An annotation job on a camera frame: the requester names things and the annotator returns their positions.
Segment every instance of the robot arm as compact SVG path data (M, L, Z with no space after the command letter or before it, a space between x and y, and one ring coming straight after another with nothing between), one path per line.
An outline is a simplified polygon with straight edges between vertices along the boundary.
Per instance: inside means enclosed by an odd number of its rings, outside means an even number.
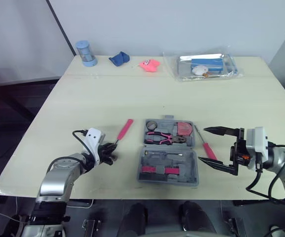
M204 130L216 135L223 136L226 134L235 136L237 137L237 141L231 147L230 160L232 164L229 166L224 165L221 161L208 158L199 158L201 161L214 169L233 175L238 175L239 164L247 166L249 169L255 168L257 177L246 190L269 198L274 202L285 204L285 201L278 200L271 196L272 187L278 178L281 179L285 189L285 145L276 145L269 142L263 127L248 129L246 140L244 140L245 130L243 128L208 127ZM263 168L277 174L269 186L267 195L251 190L259 180Z
M23 230L23 237L61 237L62 222L70 220L65 212L75 180L100 163L112 165L117 159L112 154L117 145L101 145L105 136L101 131L90 128L84 131L84 135L83 143L86 147L83 152L51 162L40 186L29 224Z

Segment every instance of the blue object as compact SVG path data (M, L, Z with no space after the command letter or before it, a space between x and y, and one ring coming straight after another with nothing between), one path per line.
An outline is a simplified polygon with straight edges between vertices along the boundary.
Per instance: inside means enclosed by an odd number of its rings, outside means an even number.
M127 63L129 61L129 55L120 51L119 54L115 55L112 58L108 58L109 60L111 60L111 62L119 67L121 65L123 65L124 63Z
M222 58L193 58L191 60L191 68L198 65L204 65L208 67L208 71L222 71L223 61Z
M86 67L93 67L98 63L98 60L93 55L90 49L90 44L86 40L81 40L75 43L75 47L78 49L82 63Z

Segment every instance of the gray tool case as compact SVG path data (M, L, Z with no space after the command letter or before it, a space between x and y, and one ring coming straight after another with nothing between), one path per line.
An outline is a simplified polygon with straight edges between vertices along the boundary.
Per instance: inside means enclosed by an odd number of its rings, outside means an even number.
M147 128L147 123L154 121L154 130ZM160 135L147 133L162 132L178 135L178 122L189 123L192 127L190 135L182 136L183 143L148 144L147 140L159 142L166 140ZM147 119L144 126L144 148L140 154L137 179L140 182L153 182L196 187L199 184L197 155L192 150L195 147L195 130L190 121L174 120L173 116L165 119Z

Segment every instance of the screwdriver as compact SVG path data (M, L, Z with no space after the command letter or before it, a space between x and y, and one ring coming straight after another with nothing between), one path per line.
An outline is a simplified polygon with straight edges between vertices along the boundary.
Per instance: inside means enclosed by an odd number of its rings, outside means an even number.
M130 126L132 125L133 122L134 122L134 120L132 120L132 119L127 120L126 124L124 125L124 127L122 128L122 130L119 132L119 134L117 136L117 139L114 143L115 145L118 143L119 140L121 140L125 136L127 130L130 128Z
M208 156L209 159L214 159L214 160L217 160L217 157L215 156L213 150L211 149L211 147L209 146L209 144L207 142L204 141L202 135L200 134L200 131L198 130L198 128L196 127L196 125L194 125L198 135L200 135L200 138L202 139L202 142L203 142L203 147L204 147L204 150Z

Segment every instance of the pliers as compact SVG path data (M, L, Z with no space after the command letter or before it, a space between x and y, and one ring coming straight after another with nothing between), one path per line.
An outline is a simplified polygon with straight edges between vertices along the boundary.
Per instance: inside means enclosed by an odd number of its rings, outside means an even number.
M186 138L185 137L180 137L180 136L173 136L170 133L164 133L164 132L147 132L146 135L148 136L161 136L161 137L165 137L166 139L161 140L161 141L154 141L151 139L145 139L145 143L147 144L156 144L156 145L172 145L172 143L183 143L186 142Z

